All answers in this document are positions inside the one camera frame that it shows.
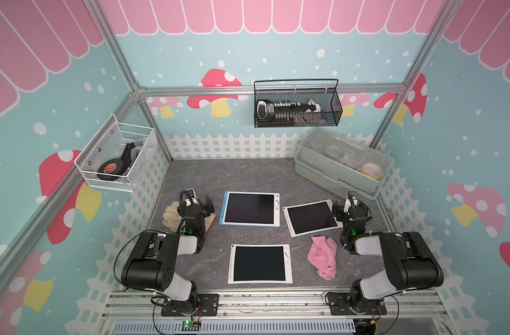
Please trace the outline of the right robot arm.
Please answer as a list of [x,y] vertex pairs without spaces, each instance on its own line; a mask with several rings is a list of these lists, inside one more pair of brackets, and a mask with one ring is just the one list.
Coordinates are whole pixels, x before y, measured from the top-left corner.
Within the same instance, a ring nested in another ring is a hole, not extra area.
[[333,205],[332,214],[343,224],[341,246],[353,255],[380,256],[384,270],[353,282],[348,293],[326,294],[332,315],[373,315],[387,313],[386,297],[409,290],[436,288],[443,284],[443,271],[417,232],[372,233],[367,223],[372,213],[355,191],[347,193],[344,205]]

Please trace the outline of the white drawing tablet front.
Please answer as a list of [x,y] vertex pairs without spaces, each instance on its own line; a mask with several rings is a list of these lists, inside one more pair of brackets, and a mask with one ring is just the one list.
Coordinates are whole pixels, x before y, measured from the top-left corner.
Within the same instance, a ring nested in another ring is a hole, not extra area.
[[292,283],[291,250],[288,244],[232,244],[228,284]]

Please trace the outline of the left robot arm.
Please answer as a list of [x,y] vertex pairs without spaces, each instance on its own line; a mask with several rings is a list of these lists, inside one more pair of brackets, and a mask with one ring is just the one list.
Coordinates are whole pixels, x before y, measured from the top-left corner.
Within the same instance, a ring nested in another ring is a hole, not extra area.
[[212,200],[203,202],[191,189],[179,194],[179,225],[174,233],[144,230],[130,241],[135,243],[116,280],[125,288],[151,291],[164,300],[158,305],[169,315],[196,315],[203,311],[197,285],[175,272],[179,255],[202,251],[207,233],[205,220],[214,213]]

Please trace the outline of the pink cleaning cloth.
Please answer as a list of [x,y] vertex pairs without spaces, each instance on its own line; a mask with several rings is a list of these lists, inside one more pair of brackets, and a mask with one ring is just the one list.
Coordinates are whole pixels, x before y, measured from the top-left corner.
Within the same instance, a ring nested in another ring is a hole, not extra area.
[[331,237],[312,237],[312,247],[307,260],[316,268],[320,278],[327,281],[336,276],[337,244]]

